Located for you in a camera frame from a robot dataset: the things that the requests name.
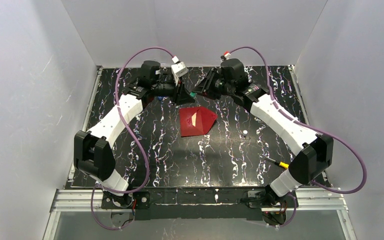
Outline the cream paper letter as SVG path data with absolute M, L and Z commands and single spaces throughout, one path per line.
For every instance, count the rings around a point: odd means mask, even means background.
M 191 124 L 193 127 L 197 126 L 197 116 L 198 116 L 198 111 L 194 112 L 193 115 L 191 116 Z

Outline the red paper envelope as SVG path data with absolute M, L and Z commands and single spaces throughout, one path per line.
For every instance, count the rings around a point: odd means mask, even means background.
M 196 127 L 192 126 L 191 116 L 198 111 Z M 181 137 L 206 135 L 214 125 L 217 114 L 206 107 L 185 107 L 179 109 L 180 135 Z

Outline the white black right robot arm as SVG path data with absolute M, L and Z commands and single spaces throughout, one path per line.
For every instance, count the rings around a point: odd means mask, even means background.
M 295 156 L 288 168 L 265 186 L 262 198 L 278 200 L 302 185 L 309 184 L 331 164 L 334 140 L 326 134 L 301 126 L 276 100 L 269 90 L 250 81 L 243 63 L 237 58 L 213 67 L 192 90 L 208 99 L 228 96 L 267 124 L 289 146 Z

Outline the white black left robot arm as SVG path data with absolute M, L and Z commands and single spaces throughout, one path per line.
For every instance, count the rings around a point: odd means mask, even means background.
M 93 178 L 104 191 L 115 196 L 129 194 L 128 182 L 116 170 L 113 146 L 129 122 L 139 115 L 155 97 L 168 97 L 175 105 L 194 103 L 182 83 L 188 69 L 173 58 L 171 71 L 163 71 L 157 61 L 146 60 L 137 75 L 127 81 L 116 105 L 94 126 L 74 136 L 73 165 Z

